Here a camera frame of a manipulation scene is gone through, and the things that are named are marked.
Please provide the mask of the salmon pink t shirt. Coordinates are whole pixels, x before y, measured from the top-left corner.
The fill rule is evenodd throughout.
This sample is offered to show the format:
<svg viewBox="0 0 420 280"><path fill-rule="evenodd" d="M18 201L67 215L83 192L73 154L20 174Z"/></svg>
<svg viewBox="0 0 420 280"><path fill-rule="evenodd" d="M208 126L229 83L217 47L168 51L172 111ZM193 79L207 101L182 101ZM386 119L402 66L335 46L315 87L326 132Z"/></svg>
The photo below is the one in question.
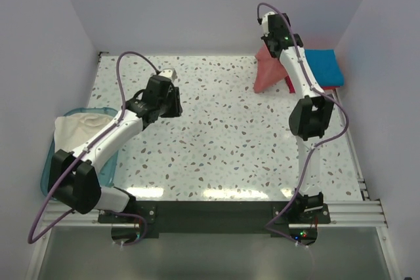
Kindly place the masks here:
<svg viewBox="0 0 420 280"><path fill-rule="evenodd" d="M280 61L271 57L269 50L263 45L255 55L257 60L257 76L253 85L255 93L261 93L287 77L287 72Z"/></svg>

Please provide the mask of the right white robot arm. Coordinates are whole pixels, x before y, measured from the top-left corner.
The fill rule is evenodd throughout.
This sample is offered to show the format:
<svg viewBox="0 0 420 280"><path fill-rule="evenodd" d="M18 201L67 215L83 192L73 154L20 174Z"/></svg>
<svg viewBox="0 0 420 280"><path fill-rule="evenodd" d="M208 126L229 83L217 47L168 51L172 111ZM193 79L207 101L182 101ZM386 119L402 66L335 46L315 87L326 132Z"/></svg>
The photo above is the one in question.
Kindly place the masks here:
<svg viewBox="0 0 420 280"><path fill-rule="evenodd" d="M289 129L296 137L299 154L298 198L323 200L320 186L320 149L316 147L329 126L334 102L328 100L306 59L303 43L292 33L288 17L273 11L261 19L264 41L271 57L285 68L298 97L289 116Z"/></svg>

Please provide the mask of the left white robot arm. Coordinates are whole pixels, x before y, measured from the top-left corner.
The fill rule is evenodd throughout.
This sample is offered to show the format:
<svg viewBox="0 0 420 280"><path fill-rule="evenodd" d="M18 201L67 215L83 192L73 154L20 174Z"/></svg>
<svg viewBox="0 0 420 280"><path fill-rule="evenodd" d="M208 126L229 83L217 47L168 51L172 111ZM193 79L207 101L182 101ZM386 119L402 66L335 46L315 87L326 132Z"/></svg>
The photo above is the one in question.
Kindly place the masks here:
<svg viewBox="0 0 420 280"><path fill-rule="evenodd" d="M93 209L127 210L135 198L119 188L102 186L99 172L115 152L160 117L181 115L176 77L171 68L151 76L146 89L126 101L125 107L98 134L71 151L58 150L51 160L49 196L80 214Z"/></svg>

